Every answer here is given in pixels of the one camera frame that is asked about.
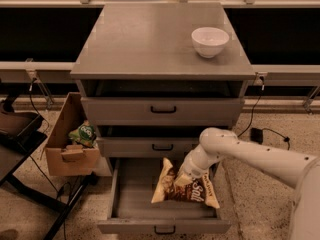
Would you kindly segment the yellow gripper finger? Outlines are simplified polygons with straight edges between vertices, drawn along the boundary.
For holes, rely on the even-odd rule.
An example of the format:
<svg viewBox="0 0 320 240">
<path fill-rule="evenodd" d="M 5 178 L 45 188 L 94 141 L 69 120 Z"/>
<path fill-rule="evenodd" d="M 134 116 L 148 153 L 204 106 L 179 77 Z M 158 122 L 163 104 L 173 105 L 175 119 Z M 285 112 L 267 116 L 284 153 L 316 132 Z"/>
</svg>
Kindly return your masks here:
<svg viewBox="0 0 320 240">
<path fill-rule="evenodd" d="M 174 184 L 179 187 L 186 186 L 191 183 L 192 183 L 192 177 L 187 175 L 184 172 L 180 172 L 174 181 Z"/>
</svg>

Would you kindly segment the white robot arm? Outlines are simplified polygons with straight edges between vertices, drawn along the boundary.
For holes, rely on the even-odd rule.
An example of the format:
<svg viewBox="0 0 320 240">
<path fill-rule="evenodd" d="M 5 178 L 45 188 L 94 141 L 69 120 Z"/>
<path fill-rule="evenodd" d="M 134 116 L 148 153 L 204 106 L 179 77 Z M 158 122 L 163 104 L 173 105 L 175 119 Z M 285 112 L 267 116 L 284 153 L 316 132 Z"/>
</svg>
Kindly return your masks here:
<svg viewBox="0 0 320 240">
<path fill-rule="evenodd" d="M 175 184 L 191 183 L 226 157 L 234 157 L 295 190 L 288 240 L 320 240 L 319 156 L 246 142 L 232 131 L 207 128 L 185 157 Z"/>
</svg>

